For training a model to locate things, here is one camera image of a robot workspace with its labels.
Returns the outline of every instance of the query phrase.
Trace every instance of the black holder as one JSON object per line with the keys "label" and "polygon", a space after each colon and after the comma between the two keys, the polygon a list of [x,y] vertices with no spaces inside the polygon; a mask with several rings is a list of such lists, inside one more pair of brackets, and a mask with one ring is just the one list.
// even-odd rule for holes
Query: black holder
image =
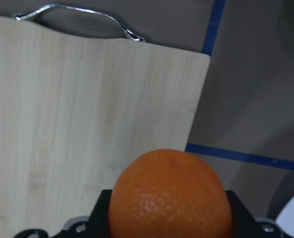
{"label": "black holder", "polygon": [[[108,207],[112,190],[102,190],[87,222],[77,222],[52,238],[110,238]],[[257,222],[233,191],[226,191],[232,207],[234,238],[292,238],[273,223]],[[29,229],[14,238],[49,238],[44,230]]]}

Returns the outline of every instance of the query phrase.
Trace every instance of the wood grain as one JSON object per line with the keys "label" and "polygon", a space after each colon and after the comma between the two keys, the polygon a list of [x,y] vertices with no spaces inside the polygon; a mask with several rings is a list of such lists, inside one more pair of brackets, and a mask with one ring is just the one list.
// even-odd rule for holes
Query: wood grain
{"label": "wood grain", "polygon": [[0,237],[55,235],[137,156],[184,150],[208,65],[0,17]]}

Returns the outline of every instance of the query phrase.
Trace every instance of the wooden cutting board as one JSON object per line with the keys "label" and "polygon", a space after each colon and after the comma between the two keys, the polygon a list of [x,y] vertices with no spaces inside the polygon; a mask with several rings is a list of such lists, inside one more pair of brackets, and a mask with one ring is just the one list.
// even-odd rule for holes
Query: wooden cutting board
{"label": "wooden cutting board", "polygon": [[89,215],[137,156],[184,150],[204,54],[0,17],[0,238]]}

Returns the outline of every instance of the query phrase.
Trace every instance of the bolt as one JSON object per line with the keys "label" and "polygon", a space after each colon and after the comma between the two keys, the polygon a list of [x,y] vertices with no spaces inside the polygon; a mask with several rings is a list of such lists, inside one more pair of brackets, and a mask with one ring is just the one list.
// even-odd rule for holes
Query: bolt
{"label": "bolt", "polygon": [[267,232],[267,233],[273,233],[275,231],[275,228],[268,224],[268,223],[265,223],[261,226],[261,229],[264,231],[264,232]]}
{"label": "bolt", "polygon": [[79,225],[75,228],[76,232],[77,233],[81,233],[81,232],[84,232],[86,231],[86,226],[85,226],[85,223],[83,223],[82,225]]}
{"label": "bolt", "polygon": [[40,235],[38,233],[34,233],[28,236],[28,238],[39,238]]}

